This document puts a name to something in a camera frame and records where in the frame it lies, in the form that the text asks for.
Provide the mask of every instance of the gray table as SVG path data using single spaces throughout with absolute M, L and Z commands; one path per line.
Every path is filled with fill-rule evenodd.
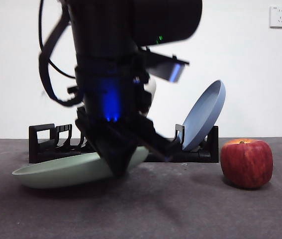
M 263 140 L 274 174 L 259 190 L 198 163 L 143 163 L 119 180 L 34 190 L 11 175 L 27 163 L 28 141 L 0 140 L 0 239 L 282 239 L 282 138 Z

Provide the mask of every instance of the black mount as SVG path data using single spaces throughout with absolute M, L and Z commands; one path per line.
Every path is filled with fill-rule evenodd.
M 49 140 L 38 141 L 38 132 L 50 131 Z M 68 131 L 68 138 L 64 143 L 60 143 L 59 134 Z M 173 141 L 178 141 L 178 133 L 181 134 L 181 145 L 184 142 L 185 127 L 177 124 L 175 126 L 175 137 Z M 80 142 L 76 145 L 71 145 L 72 125 L 56 126 L 51 124 L 33 125 L 29 127 L 29 163 L 40 163 L 57 158 L 69 157 L 84 153 L 95 152 L 95 150 L 86 141 L 81 134 Z M 164 162 L 161 157 L 153 153 L 149 153 L 145 162 Z M 174 154 L 170 160 L 172 163 L 218 163 L 218 126 L 214 126 L 209 134 L 207 140 L 203 140 L 195 151 L 182 151 Z

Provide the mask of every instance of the red apple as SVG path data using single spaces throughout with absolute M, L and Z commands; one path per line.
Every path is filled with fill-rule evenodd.
M 235 185 L 258 188 L 270 181 L 274 164 L 266 142 L 234 139 L 222 147 L 220 165 L 225 177 Z

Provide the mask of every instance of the white wall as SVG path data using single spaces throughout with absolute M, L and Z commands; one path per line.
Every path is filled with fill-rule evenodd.
M 282 29 L 269 28 L 269 7 L 282 0 L 204 0 L 200 26 L 189 40 L 152 47 L 190 61 L 178 84 L 157 80 L 148 117 L 164 136 L 174 134 L 200 94 L 217 79 L 227 90 L 217 121 L 222 137 L 282 136 Z M 0 0 L 0 138 L 27 138 L 32 124 L 74 123 L 76 108 L 64 108 L 43 94 L 38 74 L 39 0 Z M 44 36 L 60 14 L 46 0 Z M 70 28 L 53 55 L 74 73 Z M 53 85 L 66 99 L 74 81 L 51 70 Z M 75 129 L 74 137 L 79 136 Z

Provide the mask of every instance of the wall socket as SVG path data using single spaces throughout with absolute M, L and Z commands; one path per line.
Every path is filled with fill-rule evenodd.
M 270 27 L 282 28 L 282 6 L 270 7 Z

